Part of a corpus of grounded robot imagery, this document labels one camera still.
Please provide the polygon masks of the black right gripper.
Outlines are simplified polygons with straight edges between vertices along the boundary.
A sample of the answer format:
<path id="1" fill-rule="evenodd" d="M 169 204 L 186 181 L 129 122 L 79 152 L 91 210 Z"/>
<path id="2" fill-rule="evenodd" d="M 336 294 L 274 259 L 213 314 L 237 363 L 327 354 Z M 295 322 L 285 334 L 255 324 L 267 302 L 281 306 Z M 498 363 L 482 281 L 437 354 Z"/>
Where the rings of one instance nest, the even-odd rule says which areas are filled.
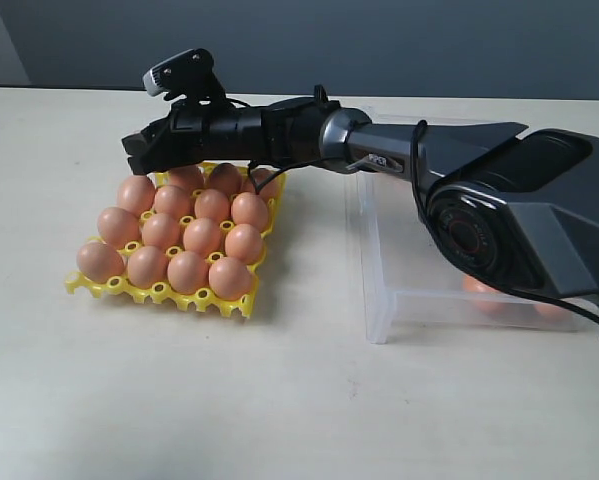
<path id="1" fill-rule="evenodd" d="M 192 151 L 202 144 L 204 125 L 214 105 L 189 100 L 175 101 L 165 117 L 137 131 L 141 138 L 121 139 L 134 175 L 164 173 L 171 168 L 199 163 Z"/>

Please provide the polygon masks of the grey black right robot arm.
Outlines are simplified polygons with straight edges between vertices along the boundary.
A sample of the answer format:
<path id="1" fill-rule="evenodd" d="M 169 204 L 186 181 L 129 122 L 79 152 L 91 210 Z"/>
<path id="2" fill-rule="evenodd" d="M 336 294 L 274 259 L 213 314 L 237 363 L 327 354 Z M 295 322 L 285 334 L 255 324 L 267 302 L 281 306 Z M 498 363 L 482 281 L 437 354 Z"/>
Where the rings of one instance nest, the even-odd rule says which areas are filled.
<path id="1" fill-rule="evenodd" d="M 514 294 L 599 304 L 599 138 L 514 122 L 378 124 L 309 97 L 175 102 L 122 141 L 136 174 L 206 160 L 383 173 L 409 183 L 442 254 Z"/>

